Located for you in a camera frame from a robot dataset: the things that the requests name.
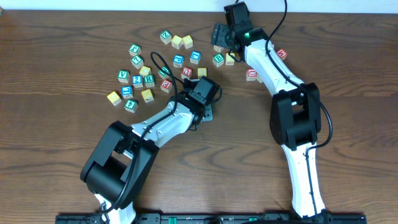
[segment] wooden block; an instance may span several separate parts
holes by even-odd
[[[120,70],[118,75],[118,80],[121,83],[129,83],[130,74],[129,71]]]
[[[143,59],[138,55],[131,59],[131,63],[136,69],[139,69],[144,65]]]
[[[173,83],[171,81],[163,80],[162,84],[160,84],[160,89],[165,91],[166,93],[170,93],[170,91],[172,91],[172,88]]]
[[[179,49],[182,46],[182,38],[174,35],[172,39],[172,46],[175,47],[176,49]]]
[[[135,88],[142,88],[142,87],[144,87],[144,85],[142,84],[142,76],[140,76],[140,75],[134,75],[134,76],[132,77],[132,85],[133,85]]]
[[[217,45],[214,45],[214,50],[217,51],[218,53],[221,53],[224,50],[224,47],[219,47]]]
[[[182,42],[185,46],[185,49],[188,49],[190,47],[193,47],[193,40],[190,35],[186,35],[185,37],[182,37]]]
[[[287,53],[283,49],[279,49],[276,54],[280,57],[281,60],[285,60],[287,57]]]
[[[124,99],[133,98],[131,86],[122,87],[122,96]]]
[[[197,51],[193,51],[191,54],[191,63],[199,64],[201,53]]]
[[[184,67],[181,72],[181,78],[191,79],[193,70],[191,68]]]
[[[136,55],[140,55],[141,54],[141,47],[133,44],[131,45],[130,49],[129,49],[130,55],[131,56],[136,56]]]
[[[182,63],[184,63],[184,56],[175,55],[173,60],[173,66],[177,68],[182,68]]]
[[[135,113],[137,110],[137,103],[134,100],[127,100],[126,104],[124,105],[124,109],[128,112]]]
[[[166,68],[166,66],[163,66],[162,67],[162,70],[159,70],[158,71],[158,73],[159,73],[159,76],[162,78],[162,79],[166,79],[166,78],[168,78],[169,77],[169,75],[167,74],[167,73],[169,73],[170,71]]]
[[[207,77],[207,68],[198,68],[198,78]]]
[[[160,34],[160,39],[164,44],[168,44],[172,41],[172,34],[168,30],[165,30]]]
[[[257,80],[257,76],[257,72],[254,69],[250,68],[246,72],[246,81],[255,81]]]
[[[154,100],[154,96],[152,96],[152,92],[150,91],[150,89],[142,91],[141,94],[142,94],[142,97],[143,97],[145,103],[148,103],[148,102],[151,102],[152,100]]]
[[[108,100],[113,104],[113,106],[116,106],[120,102],[122,102],[122,99],[120,99],[119,95],[115,91],[113,91],[107,97],[108,97]]]
[[[155,86],[155,79],[153,75],[144,76],[144,83],[147,88]]]
[[[151,70],[149,67],[147,66],[142,66],[141,69],[139,70],[139,74],[142,76],[147,76],[147,75],[151,75]]]
[[[220,67],[222,64],[224,64],[224,57],[222,54],[216,54],[213,57],[213,63],[216,65],[216,67]]]
[[[229,53],[225,54],[225,65],[234,65],[235,60],[229,56]]]

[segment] cube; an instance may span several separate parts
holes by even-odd
[[[213,63],[216,65],[216,67],[220,67],[222,64],[224,64],[224,57],[222,54],[216,54],[213,57]]]
[[[199,64],[201,53],[197,51],[193,51],[191,54],[191,63]]]
[[[225,65],[234,65],[235,60],[229,56],[229,53],[225,54]]]
[[[214,50],[217,51],[218,53],[221,53],[224,50],[224,47],[219,47],[217,45],[214,45]]]
[[[139,70],[139,74],[142,76],[150,75],[151,74],[150,68],[147,66],[142,66],[141,69]]]
[[[191,77],[192,77],[192,69],[191,69],[191,68],[184,67],[184,68],[182,69],[182,72],[181,72],[181,78],[182,78],[182,79],[187,78],[187,79],[190,80]]]
[[[115,91],[113,91],[107,97],[108,97],[108,100],[113,104],[113,106],[116,106],[120,102],[122,102],[122,99],[120,99],[119,95]]]
[[[283,49],[279,49],[276,54],[280,57],[281,60],[285,60],[287,53]]]
[[[193,47],[193,40],[190,35],[186,35],[185,37],[182,37],[182,42],[185,46],[185,49],[188,49],[190,47]]]
[[[177,68],[182,68],[182,63],[184,63],[184,56],[175,55],[173,60],[173,66]]]
[[[147,88],[155,86],[155,79],[153,75],[147,75],[144,77],[144,83]]]
[[[172,41],[172,34],[168,30],[165,30],[160,34],[160,39],[164,44],[168,44]]]
[[[131,86],[122,87],[122,96],[124,99],[132,98],[132,88]]]
[[[198,78],[207,77],[207,68],[198,68]]]
[[[133,44],[133,45],[131,45],[129,52],[130,52],[131,56],[139,55],[139,54],[141,54],[141,47],[136,44]]]
[[[128,112],[135,113],[137,110],[137,103],[134,100],[127,100],[126,104],[124,105],[124,109]]]
[[[143,59],[138,55],[131,59],[131,63],[136,69],[139,69],[144,65]]]
[[[182,46],[182,38],[174,35],[172,39],[172,46],[175,47],[176,49],[179,49]]]
[[[141,94],[142,94],[142,97],[143,97],[145,103],[148,103],[148,102],[151,102],[152,100],[154,100],[154,96],[152,96],[152,92],[150,91],[150,89],[142,91]]]
[[[248,69],[246,72],[246,81],[255,81],[257,80],[257,72],[254,69]]]
[[[169,77],[169,75],[167,74],[167,73],[169,73],[170,71],[166,68],[166,66],[163,66],[162,67],[162,69],[161,70],[159,70],[159,76],[162,78],[162,79],[166,79],[166,78],[168,78]]]
[[[130,74],[129,71],[120,70],[118,75],[118,80],[121,83],[129,83]]]
[[[134,75],[134,76],[132,77],[132,85],[133,85],[135,88],[142,88],[142,87],[144,87],[144,85],[142,84],[142,76],[140,76],[140,75]]]
[[[168,80],[163,80],[162,84],[160,84],[160,89],[165,91],[166,93],[170,93],[173,88],[173,83]]]

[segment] wood grain surface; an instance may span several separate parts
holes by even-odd
[[[282,14],[252,13],[270,33]],[[164,108],[171,94],[149,54],[169,65],[207,67],[223,98],[215,120],[169,141],[159,152],[134,206],[165,213],[288,210],[292,187],[280,146],[271,136],[271,98],[246,82],[247,65],[216,68],[210,45],[222,13],[5,11],[0,17],[0,223],[54,223],[59,213],[87,213],[98,202],[80,180],[83,164],[114,121],[138,123]],[[190,34],[192,49],[159,38]],[[332,212],[363,212],[368,223],[398,222],[398,16],[289,13],[273,43],[286,65],[315,82],[335,133],[317,151],[320,190]],[[106,95],[119,90],[132,43],[156,74],[155,101],[135,114]],[[202,52],[199,66],[189,63]],[[181,69],[174,68],[174,74]],[[322,118],[320,141],[327,137]]]

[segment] wire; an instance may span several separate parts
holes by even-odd
[[[266,41],[266,54],[267,54],[269,60],[272,62],[272,64],[275,66],[275,68],[279,71],[279,73],[286,79],[287,82],[289,82],[289,83],[292,84],[293,86],[296,86],[301,92],[303,92],[304,94],[306,94],[307,97],[310,96],[310,97],[312,97],[313,99],[315,99],[315,101],[319,104],[320,108],[321,108],[322,111],[324,112],[324,114],[325,114],[325,116],[326,116],[326,119],[328,120],[329,135],[328,135],[328,138],[326,139],[326,141],[325,141],[324,143],[322,143],[322,144],[319,144],[319,145],[316,145],[316,146],[311,146],[311,147],[307,148],[307,149],[305,150],[305,155],[304,155],[304,156],[305,156],[305,160],[306,160],[306,162],[307,162],[308,180],[309,180],[309,182],[310,182],[310,194],[311,194],[311,196],[312,196],[312,203],[313,203],[313,207],[314,207],[314,212],[315,212],[315,215],[317,215],[317,206],[315,205],[315,198],[314,198],[314,195],[313,195],[312,179],[311,179],[311,170],[310,170],[310,161],[309,161],[308,152],[309,152],[311,149],[316,149],[316,148],[320,148],[320,147],[326,146],[326,145],[330,142],[331,137],[332,137],[332,135],[333,135],[333,124],[332,124],[332,122],[331,122],[331,118],[330,118],[329,112],[328,112],[328,110],[325,108],[325,106],[323,105],[323,103],[322,103],[319,99],[317,99],[314,95],[310,94],[310,93],[307,91],[307,89],[305,89],[304,87],[302,87],[302,86],[300,86],[299,84],[297,84],[297,83],[293,82],[292,80],[290,80],[290,77],[288,77],[288,76],[279,68],[279,66],[274,62],[274,59],[271,57],[271,55],[270,55],[270,53],[269,53],[269,51],[268,51],[268,43],[269,43],[271,37],[276,33],[276,31],[279,29],[279,27],[282,25],[282,23],[284,22],[284,20],[285,20],[285,18],[286,18],[286,14],[287,14],[287,0],[284,0],[284,2],[285,2],[285,12],[284,12],[284,16],[283,16],[283,18],[280,20],[279,24],[278,24],[277,27],[274,29],[274,31],[272,31],[271,35],[268,37],[268,39],[267,39],[267,41]]]

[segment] yellow block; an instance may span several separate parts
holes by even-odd
[[[147,66],[142,66],[141,70],[139,70],[139,74],[142,75],[142,76],[150,75],[151,74],[150,73],[150,68],[147,67]]]

